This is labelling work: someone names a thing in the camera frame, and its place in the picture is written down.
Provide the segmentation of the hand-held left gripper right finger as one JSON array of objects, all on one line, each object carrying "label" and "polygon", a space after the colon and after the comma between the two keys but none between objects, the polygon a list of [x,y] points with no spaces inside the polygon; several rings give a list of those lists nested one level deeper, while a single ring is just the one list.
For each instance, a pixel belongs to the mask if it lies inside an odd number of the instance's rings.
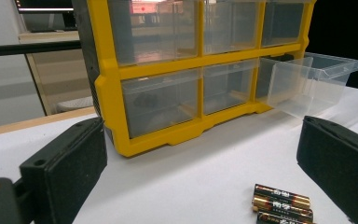
[{"label": "hand-held left gripper right finger", "polygon": [[349,220],[358,224],[358,133],[306,116],[296,160]]}]

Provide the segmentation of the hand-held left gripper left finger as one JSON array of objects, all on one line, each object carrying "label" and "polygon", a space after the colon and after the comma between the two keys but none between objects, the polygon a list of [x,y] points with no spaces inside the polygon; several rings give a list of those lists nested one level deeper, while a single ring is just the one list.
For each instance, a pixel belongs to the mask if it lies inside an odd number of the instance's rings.
[{"label": "hand-held left gripper left finger", "polygon": [[20,166],[35,224],[72,224],[107,165],[103,120],[76,123]]}]

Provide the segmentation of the black and copper battery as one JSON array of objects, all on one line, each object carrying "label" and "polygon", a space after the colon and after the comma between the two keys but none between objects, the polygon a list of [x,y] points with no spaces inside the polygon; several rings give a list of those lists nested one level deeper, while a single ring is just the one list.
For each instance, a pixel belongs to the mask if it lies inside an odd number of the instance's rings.
[{"label": "black and copper battery", "polygon": [[256,195],[252,199],[252,205],[256,207],[257,211],[270,212],[273,215],[294,218],[304,222],[313,221],[313,211],[311,209],[298,208],[270,198]]},{"label": "black and copper battery", "polygon": [[314,223],[296,220],[288,217],[281,217],[281,216],[273,215],[271,213],[258,212],[256,218],[256,224],[314,224]]},{"label": "black and copper battery", "polygon": [[304,195],[295,194],[293,192],[276,189],[260,184],[255,184],[255,194],[278,199],[282,203],[288,203],[292,206],[310,209],[310,198]]}]

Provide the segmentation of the clear plastic drawer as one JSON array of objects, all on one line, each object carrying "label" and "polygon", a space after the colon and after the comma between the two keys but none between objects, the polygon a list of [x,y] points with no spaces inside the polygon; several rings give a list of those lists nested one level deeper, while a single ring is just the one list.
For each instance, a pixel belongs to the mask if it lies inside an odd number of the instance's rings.
[{"label": "clear plastic drawer", "polygon": [[268,0],[265,5],[263,48],[296,43],[304,3],[297,0]]},{"label": "clear plastic drawer", "polygon": [[130,138],[195,118],[199,79],[190,69],[122,81]]},{"label": "clear plastic drawer", "polygon": [[108,0],[117,63],[155,63],[197,55],[197,0]]},{"label": "clear plastic drawer", "polygon": [[203,113],[212,113],[246,103],[250,97],[257,59],[222,63],[203,69]]},{"label": "clear plastic drawer", "polygon": [[358,60],[307,52],[259,59],[255,99],[297,118],[336,105]]},{"label": "clear plastic drawer", "polygon": [[204,0],[203,52],[253,49],[259,7],[257,0]]}]

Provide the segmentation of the yellow drawer cabinet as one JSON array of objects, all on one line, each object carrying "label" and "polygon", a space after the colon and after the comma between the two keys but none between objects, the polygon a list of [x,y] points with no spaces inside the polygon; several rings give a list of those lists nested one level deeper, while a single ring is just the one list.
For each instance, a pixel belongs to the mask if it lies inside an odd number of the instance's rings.
[{"label": "yellow drawer cabinet", "polygon": [[[290,54],[299,58],[304,55],[309,44],[308,33],[313,7],[316,0],[297,0],[304,3],[300,33],[296,43],[263,48],[261,46],[265,5],[260,3],[256,26],[255,47],[218,54],[203,52],[204,40],[204,0],[197,0],[197,55],[192,58],[155,63],[120,65],[117,63],[115,43],[110,20],[108,0],[72,0],[76,15],[77,29],[87,67],[94,107],[103,118],[104,128],[118,154],[131,157],[157,147],[177,145],[202,135],[213,126],[235,119],[242,115],[263,113],[269,106],[255,99],[259,59]],[[253,72],[250,97],[246,103],[232,106],[210,115],[203,113],[203,69],[222,63],[257,59],[258,66]],[[127,115],[121,82],[140,77],[166,75],[184,70],[197,69],[198,114],[195,118],[176,125],[130,138]]]}]

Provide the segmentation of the white round stool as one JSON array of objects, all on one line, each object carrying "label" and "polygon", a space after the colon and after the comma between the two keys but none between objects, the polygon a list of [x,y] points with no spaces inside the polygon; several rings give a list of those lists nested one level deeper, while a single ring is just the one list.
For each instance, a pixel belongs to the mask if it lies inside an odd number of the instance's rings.
[{"label": "white round stool", "polygon": [[58,112],[68,112],[78,110],[85,107],[93,106],[93,100],[91,96],[59,102],[56,105]]}]

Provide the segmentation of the beige wooden desk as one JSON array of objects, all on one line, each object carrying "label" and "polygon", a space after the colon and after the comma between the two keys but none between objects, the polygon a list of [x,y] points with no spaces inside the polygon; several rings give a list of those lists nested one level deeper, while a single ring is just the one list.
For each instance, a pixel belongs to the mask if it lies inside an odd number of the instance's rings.
[{"label": "beige wooden desk", "polygon": [[47,115],[61,113],[59,102],[91,96],[81,49],[29,53],[26,60]]}]

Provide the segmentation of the black horizontal bar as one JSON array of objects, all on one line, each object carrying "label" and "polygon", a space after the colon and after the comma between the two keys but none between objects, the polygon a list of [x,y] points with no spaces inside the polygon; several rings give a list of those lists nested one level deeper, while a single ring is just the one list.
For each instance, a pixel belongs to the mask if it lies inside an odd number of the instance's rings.
[{"label": "black horizontal bar", "polygon": [[0,46],[0,56],[80,49],[80,41],[29,43]]}]

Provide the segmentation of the dark monitor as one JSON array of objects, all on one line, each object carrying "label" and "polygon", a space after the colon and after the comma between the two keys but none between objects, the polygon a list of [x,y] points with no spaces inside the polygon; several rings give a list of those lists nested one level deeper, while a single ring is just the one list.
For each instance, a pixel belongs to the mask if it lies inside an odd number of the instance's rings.
[{"label": "dark monitor", "polygon": [[31,33],[76,31],[72,0],[14,0]]}]

